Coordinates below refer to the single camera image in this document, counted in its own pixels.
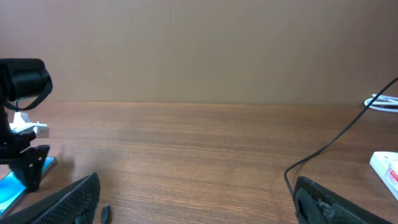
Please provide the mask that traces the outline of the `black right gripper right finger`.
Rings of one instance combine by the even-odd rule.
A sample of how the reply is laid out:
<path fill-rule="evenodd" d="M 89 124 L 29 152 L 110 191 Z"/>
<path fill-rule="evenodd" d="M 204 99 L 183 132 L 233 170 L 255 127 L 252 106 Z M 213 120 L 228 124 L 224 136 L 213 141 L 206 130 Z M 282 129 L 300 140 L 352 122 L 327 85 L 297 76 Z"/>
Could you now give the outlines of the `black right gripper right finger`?
<path fill-rule="evenodd" d="M 293 201 L 300 224 L 391 224 L 304 176 L 296 181 Z"/>

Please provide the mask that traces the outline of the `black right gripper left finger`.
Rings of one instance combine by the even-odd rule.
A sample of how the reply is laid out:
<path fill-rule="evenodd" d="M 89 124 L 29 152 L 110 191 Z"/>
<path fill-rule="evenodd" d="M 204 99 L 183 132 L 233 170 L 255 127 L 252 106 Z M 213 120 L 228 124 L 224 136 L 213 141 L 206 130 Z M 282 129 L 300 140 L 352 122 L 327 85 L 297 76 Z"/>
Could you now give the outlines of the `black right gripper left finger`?
<path fill-rule="evenodd" d="M 1 224 L 92 224 L 100 199 L 96 172 L 1 219 Z"/>

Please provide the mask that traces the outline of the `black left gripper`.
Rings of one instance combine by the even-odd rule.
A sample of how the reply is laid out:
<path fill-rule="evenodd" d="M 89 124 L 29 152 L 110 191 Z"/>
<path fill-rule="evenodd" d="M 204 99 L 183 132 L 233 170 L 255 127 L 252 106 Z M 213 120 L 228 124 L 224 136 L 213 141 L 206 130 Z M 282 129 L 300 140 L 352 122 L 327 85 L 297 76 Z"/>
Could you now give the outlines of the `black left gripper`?
<path fill-rule="evenodd" d="M 28 148 L 35 138 L 33 131 L 12 133 L 8 114 L 1 106 L 1 164 L 11 162 L 9 167 L 28 192 L 36 192 L 39 189 L 42 168 L 50 150 L 49 145 Z"/>

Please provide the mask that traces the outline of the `teal Galaxy smartphone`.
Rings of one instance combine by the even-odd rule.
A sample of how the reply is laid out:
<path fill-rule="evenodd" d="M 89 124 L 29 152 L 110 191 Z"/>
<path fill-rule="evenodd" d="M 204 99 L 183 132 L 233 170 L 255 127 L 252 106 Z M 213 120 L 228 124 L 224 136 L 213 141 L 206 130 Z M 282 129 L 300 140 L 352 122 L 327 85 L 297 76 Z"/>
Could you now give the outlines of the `teal Galaxy smartphone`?
<path fill-rule="evenodd" d="M 25 197 L 26 187 L 13 172 L 1 179 L 1 219 L 6 217 Z"/>

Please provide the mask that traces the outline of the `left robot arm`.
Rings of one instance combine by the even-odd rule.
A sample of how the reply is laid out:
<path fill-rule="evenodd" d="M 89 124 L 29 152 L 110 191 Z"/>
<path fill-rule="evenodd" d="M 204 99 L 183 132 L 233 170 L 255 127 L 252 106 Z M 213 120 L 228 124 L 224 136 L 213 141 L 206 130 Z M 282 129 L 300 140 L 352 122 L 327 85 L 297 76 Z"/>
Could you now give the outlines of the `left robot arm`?
<path fill-rule="evenodd" d="M 7 164 L 29 193 L 39 189 L 49 145 L 32 147 L 33 131 L 13 133 L 6 109 L 32 110 L 49 96 L 52 79 L 38 58 L 1 59 L 1 164 Z"/>

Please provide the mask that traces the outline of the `white power strip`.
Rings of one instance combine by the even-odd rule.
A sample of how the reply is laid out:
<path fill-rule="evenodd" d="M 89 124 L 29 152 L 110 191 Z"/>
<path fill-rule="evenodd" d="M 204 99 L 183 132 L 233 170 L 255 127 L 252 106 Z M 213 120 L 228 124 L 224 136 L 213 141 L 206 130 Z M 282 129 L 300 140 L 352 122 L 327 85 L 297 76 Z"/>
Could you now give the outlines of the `white power strip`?
<path fill-rule="evenodd" d="M 376 151 L 369 164 L 397 199 L 397 153 Z"/>

